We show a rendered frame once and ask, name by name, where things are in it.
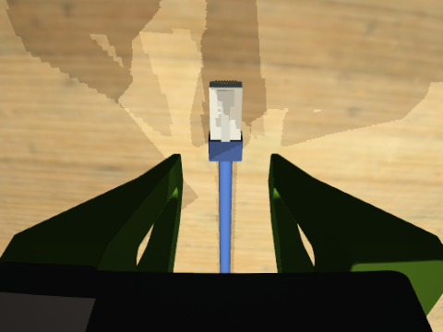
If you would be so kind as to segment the network cable plug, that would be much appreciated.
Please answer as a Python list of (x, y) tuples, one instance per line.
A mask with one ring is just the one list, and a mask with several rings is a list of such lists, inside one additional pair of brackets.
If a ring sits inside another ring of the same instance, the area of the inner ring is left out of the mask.
[(242, 161), (242, 81), (210, 81), (209, 161)]

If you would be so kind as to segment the blue cable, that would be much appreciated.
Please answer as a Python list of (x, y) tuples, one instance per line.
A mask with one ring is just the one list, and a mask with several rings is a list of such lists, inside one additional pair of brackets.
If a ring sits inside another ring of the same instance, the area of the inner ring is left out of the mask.
[(231, 273), (233, 162), (219, 161), (220, 273)]

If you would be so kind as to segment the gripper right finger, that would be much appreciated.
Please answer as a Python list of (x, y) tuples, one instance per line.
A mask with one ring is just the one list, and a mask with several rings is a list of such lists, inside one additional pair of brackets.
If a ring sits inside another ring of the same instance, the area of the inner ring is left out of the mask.
[(411, 281), (425, 316), (443, 294), (443, 244), (435, 234), (319, 181), (277, 153), (270, 155), (269, 209), (278, 273), (398, 271)]

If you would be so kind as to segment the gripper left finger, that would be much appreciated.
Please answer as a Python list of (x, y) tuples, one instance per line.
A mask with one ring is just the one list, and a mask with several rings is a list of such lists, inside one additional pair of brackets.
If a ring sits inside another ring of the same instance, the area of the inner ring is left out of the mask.
[(183, 182), (181, 154), (175, 153), (138, 178), (15, 234), (0, 263), (174, 272)]

